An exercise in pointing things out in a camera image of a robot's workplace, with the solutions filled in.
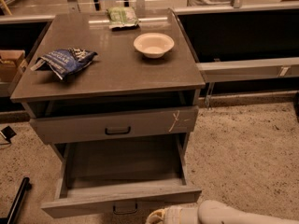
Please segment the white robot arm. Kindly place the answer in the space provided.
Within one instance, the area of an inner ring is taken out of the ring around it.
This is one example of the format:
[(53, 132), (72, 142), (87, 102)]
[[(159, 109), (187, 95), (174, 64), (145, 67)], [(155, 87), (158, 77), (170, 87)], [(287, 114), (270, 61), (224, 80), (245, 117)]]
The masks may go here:
[(299, 224), (298, 220), (244, 212), (218, 201), (198, 207), (173, 205), (150, 213), (145, 224)]

